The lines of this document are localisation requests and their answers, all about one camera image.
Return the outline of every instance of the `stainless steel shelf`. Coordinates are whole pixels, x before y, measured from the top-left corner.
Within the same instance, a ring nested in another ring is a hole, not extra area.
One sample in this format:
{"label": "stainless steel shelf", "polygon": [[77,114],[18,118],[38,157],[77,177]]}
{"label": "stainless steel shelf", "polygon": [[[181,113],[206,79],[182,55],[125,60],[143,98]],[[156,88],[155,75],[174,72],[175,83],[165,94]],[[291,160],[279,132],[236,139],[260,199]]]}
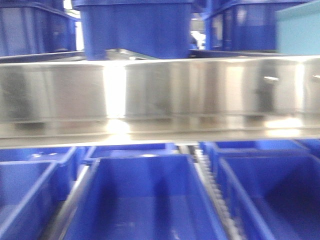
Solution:
{"label": "stainless steel shelf", "polygon": [[0,148],[320,137],[320,56],[0,64]]}

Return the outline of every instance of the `blue plastic bin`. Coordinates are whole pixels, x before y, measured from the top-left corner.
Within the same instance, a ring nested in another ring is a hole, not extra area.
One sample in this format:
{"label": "blue plastic bin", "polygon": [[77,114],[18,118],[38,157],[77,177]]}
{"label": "blue plastic bin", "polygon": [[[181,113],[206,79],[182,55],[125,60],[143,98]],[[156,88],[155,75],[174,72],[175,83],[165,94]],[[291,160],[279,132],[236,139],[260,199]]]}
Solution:
{"label": "blue plastic bin", "polygon": [[64,240],[227,240],[187,155],[103,158]]}
{"label": "blue plastic bin", "polygon": [[320,239],[318,158],[222,158],[219,164],[218,183],[246,239]]}
{"label": "blue plastic bin", "polygon": [[290,55],[320,54],[320,1],[277,12],[277,51]]}
{"label": "blue plastic bin", "polygon": [[310,153],[320,158],[320,140],[319,139],[300,139],[296,140],[301,145],[310,150]]}
{"label": "blue plastic bin", "polygon": [[0,239],[35,240],[58,204],[54,162],[0,162]]}
{"label": "blue plastic bin", "polygon": [[276,11],[307,0],[233,0],[214,12],[206,23],[207,50],[276,49]]}
{"label": "blue plastic bin", "polygon": [[43,147],[0,149],[0,162],[11,161],[52,161],[58,164],[55,173],[58,199],[67,198],[77,180],[78,168],[85,155],[83,147]]}
{"label": "blue plastic bin", "polygon": [[76,19],[37,2],[0,2],[0,56],[76,50]]}
{"label": "blue plastic bin", "polygon": [[127,49],[160,59],[189,55],[192,0],[73,0],[80,10],[88,60],[106,49]]}
{"label": "blue plastic bin", "polygon": [[[0,0],[1,2],[10,2],[12,0]],[[49,8],[54,8],[59,11],[64,11],[64,0],[15,0],[18,2],[30,2],[30,3],[40,3]]]}
{"label": "blue plastic bin", "polygon": [[216,173],[221,157],[256,157],[307,155],[310,150],[294,140],[207,141],[200,142],[208,155],[211,170]]}
{"label": "blue plastic bin", "polygon": [[177,149],[174,143],[146,143],[129,145],[92,146],[84,163],[92,164],[99,158],[129,158],[143,155],[170,155]]}

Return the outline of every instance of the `blue crate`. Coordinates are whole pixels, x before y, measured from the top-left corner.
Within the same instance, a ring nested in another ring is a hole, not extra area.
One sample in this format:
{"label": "blue crate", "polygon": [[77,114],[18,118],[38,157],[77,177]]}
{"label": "blue crate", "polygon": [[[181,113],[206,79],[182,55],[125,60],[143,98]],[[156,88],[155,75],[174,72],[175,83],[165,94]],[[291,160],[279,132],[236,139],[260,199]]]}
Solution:
{"label": "blue crate", "polygon": [[[1,2],[9,2],[12,0],[0,0]],[[49,8],[54,8],[59,11],[64,11],[64,0],[16,0],[20,2],[40,3]]]}
{"label": "blue crate", "polygon": [[177,149],[174,143],[146,143],[128,145],[92,146],[84,157],[85,164],[99,158],[129,158],[143,155],[170,155]]}
{"label": "blue crate", "polygon": [[277,51],[290,55],[320,54],[320,1],[277,12]]}
{"label": "blue crate", "polygon": [[276,11],[307,0],[233,0],[206,20],[207,50],[276,49]]}
{"label": "blue crate", "polygon": [[296,140],[301,145],[310,150],[310,153],[320,158],[320,140],[319,139],[299,139]]}
{"label": "blue crate", "polygon": [[80,10],[88,60],[106,49],[127,49],[160,59],[189,55],[192,0],[73,0]]}
{"label": "blue crate", "polygon": [[219,164],[217,181],[246,239],[320,239],[318,158],[222,158]]}
{"label": "blue crate", "polygon": [[211,170],[216,173],[222,157],[256,157],[307,155],[310,150],[294,140],[207,141],[200,148],[208,155]]}
{"label": "blue crate", "polygon": [[0,2],[0,56],[76,50],[76,19],[37,2]]}
{"label": "blue crate", "polygon": [[55,173],[58,198],[63,201],[77,180],[78,168],[84,158],[83,147],[42,147],[0,149],[0,162],[12,161],[52,161],[58,164]]}
{"label": "blue crate", "polygon": [[58,205],[54,162],[0,162],[0,239],[35,240]]}
{"label": "blue crate", "polygon": [[227,240],[187,155],[103,158],[64,240]]}

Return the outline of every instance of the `teal bin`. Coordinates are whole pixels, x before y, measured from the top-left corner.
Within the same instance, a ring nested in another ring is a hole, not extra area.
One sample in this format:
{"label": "teal bin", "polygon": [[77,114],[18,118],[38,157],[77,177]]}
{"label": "teal bin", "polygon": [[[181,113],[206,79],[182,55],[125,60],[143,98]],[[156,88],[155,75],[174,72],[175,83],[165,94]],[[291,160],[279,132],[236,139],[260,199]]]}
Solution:
{"label": "teal bin", "polygon": [[320,54],[320,0],[278,11],[276,17],[279,53]]}

